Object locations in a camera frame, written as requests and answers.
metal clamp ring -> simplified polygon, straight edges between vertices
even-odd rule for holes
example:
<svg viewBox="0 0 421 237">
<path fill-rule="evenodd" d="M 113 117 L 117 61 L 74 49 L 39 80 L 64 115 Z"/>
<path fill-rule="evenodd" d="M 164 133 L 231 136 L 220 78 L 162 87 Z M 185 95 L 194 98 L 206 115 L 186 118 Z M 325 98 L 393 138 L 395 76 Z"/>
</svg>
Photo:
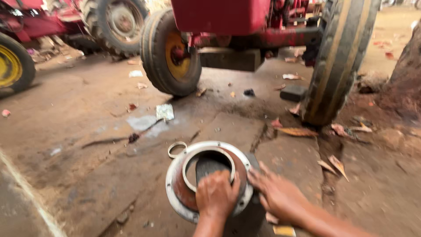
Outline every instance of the metal clamp ring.
<svg viewBox="0 0 421 237">
<path fill-rule="evenodd" d="M 176 146 L 184 146 L 184 149 L 183 149 L 183 151 L 184 150 L 186 150 L 186 148 L 187 148 L 187 144 L 186 143 L 184 143 L 184 142 L 176 142 L 176 143 L 173 143 L 172 145 L 170 145 L 170 147 L 168 147 L 168 156 L 170 157 L 170 158 L 172 158 L 172 159 L 174 159 L 174 158 L 176 158 L 177 156 L 178 156 L 178 154 L 177 155 L 173 155 L 173 154 L 171 154 L 170 152 L 171 152 L 171 150 L 174 148 L 174 147 L 176 147 Z"/>
</svg>

yellow rim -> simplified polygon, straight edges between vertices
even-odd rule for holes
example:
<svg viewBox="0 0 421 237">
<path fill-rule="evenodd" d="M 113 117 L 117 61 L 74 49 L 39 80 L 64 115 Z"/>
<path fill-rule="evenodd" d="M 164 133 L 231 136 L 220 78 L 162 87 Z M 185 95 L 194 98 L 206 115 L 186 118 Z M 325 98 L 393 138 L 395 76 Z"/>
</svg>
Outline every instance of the yellow rim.
<svg viewBox="0 0 421 237">
<path fill-rule="evenodd" d="M 13 85 L 22 76 L 22 64 L 10 49 L 0 45 L 0 88 Z"/>
<path fill-rule="evenodd" d="M 167 59 L 167 66 L 170 73 L 177 81 L 186 81 L 184 75 L 186 75 L 190 66 L 190 59 L 186 58 L 180 65 L 175 65 L 171 59 L 171 51 L 173 48 L 180 48 L 184 50 L 185 45 L 181 41 L 180 32 L 171 32 L 168 35 L 167 43 L 165 45 L 165 58 Z"/>
</svg>

red tractor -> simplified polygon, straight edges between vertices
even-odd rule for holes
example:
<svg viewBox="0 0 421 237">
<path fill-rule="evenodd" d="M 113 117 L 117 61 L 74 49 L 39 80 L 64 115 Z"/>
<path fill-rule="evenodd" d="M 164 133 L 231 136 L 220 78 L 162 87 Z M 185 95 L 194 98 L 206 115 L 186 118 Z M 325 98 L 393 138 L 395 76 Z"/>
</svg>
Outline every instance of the red tractor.
<svg viewBox="0 0 421 237">
<path fill-rule="evenodd" d="M 202 67 L 255 71 L 278 48 L 306 46 L 313 66 L 301 106 L 304 122 L 330 123 L 343 107 L 371 38 L 380 0 L 172 0 L 142 28 L 141 59 L 160 91 L 192 93 Z"/>
<path fill-rule="evenodd" d="M 22 45 L 59 35 L 85 54 L 99 47 L 130 57 L 139 54 L 141 27 L 149 11 L 143 0 L 0 0 L 0 88 L 24 90 L 35 77 Z"/>
</svg>

